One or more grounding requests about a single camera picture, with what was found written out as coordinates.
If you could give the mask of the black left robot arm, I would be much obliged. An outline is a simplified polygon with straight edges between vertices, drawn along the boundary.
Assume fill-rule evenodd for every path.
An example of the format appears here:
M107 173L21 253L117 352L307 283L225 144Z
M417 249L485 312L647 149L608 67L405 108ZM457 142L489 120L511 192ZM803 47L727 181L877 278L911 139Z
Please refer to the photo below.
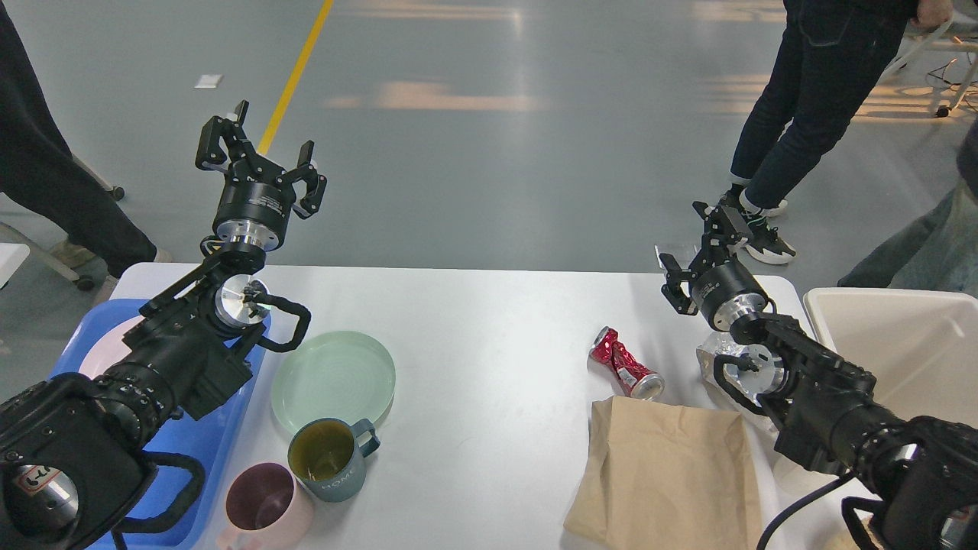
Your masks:
M245 135L248 102L212 116L196 166L223 174L212 230L219 247L143 304L128 354L96 378L63 373L2 405L2 547L84 549L104 535L171 529L198 499L205 467L147 450L168 420L200 420L252 377L252 348L296 349L311 314L255 274L282 247L290 213L315 215L327 177L314 143L287 170Z

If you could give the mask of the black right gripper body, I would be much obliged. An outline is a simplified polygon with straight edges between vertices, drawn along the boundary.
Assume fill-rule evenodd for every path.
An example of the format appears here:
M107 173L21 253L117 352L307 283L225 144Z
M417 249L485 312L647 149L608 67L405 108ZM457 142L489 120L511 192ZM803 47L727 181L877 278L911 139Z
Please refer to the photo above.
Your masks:
M754 275L739 260L729 260L689 284L689 296L713 330L727 333L734 321L767 309L771 302Z

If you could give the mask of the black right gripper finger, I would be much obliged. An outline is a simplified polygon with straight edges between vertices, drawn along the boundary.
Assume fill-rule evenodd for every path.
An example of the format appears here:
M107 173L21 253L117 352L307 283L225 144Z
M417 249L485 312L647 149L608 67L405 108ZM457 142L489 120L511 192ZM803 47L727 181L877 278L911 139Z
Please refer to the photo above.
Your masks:
M738 210L726 205L693 202L692 208L704 222L700 250L692 269L709 270L737 259L737 251L753 238L753 232Z
M698 313L698 306L682 289L682 285L694 282L698 275L691 269L682 268L673 254L660 254L659 260L665 271L665 282L661 286L661 293L671 304L672 309L681 315Z

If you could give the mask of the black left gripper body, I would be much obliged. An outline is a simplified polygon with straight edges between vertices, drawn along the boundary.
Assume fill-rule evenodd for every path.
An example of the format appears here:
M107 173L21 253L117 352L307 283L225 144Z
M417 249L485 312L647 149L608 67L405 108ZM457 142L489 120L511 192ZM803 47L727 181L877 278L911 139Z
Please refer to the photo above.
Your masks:
M274 170L270 179L225 173L224 187L211 229L221 241L244 241L266 253L284 244L291 206L296 193L276 184L284 170Z

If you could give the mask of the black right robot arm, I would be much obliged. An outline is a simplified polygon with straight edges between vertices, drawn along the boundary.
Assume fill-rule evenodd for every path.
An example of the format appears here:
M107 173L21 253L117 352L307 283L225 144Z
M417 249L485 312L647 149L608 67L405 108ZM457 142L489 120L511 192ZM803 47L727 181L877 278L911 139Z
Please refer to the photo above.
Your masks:
M772 421L773 448L835 481L783 510L764 530L765 548L795 511L856 478L871 498L847 497L841 512L860 549L974 549L976 430L963 422L902 420L876 403L876 377L810 338L778 313L737 259L752 232L730 206L694 202L701 247L684 268L660 254L663 295L682 315L702 314L738 353L713 352L707 380L734 403Z

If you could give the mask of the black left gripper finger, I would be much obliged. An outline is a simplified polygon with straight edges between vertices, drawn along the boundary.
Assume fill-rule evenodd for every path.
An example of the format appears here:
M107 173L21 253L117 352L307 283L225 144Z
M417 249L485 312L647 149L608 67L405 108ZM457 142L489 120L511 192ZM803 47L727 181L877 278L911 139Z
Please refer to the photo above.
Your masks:
M264 176L264 160L252 145L242 127L249 101L237 104L231 116L213 115L202 126L195 166L200 170L216 171L229 178L260 178Z
M301 146L298 161L293 170L284 171L277 177L277 185L287 199L287 205L301 219L314 216L321 208L328 179L319 173L313 160L315 142L307 141ZM302 196L296 194L294 185L305 184Z

